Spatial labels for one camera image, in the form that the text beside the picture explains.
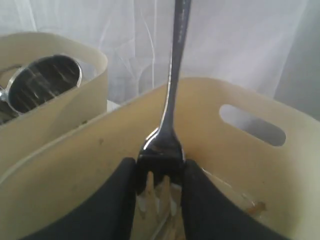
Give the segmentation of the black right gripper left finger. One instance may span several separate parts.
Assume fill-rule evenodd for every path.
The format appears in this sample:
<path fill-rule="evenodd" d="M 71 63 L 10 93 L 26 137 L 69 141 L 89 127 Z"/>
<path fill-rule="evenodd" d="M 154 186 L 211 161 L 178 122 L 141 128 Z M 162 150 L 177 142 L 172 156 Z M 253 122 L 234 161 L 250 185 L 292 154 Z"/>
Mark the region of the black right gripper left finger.
<path fill-rule="evenodd" d="M 86 201 L 26 240 L 128 240 L 136 207 L 136 162 L 124 158 Z"/>

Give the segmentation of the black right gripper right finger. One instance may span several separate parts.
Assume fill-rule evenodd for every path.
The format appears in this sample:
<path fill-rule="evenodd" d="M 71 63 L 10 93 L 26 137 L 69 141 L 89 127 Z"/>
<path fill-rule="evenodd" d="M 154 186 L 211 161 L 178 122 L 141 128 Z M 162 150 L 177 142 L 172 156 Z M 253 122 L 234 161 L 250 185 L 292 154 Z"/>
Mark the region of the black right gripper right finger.
<path fill-rule="evenodd" d="M 191 159 L 184 163 L 182 219 L 188 240 L 283 240 L 233 204 Z"/>

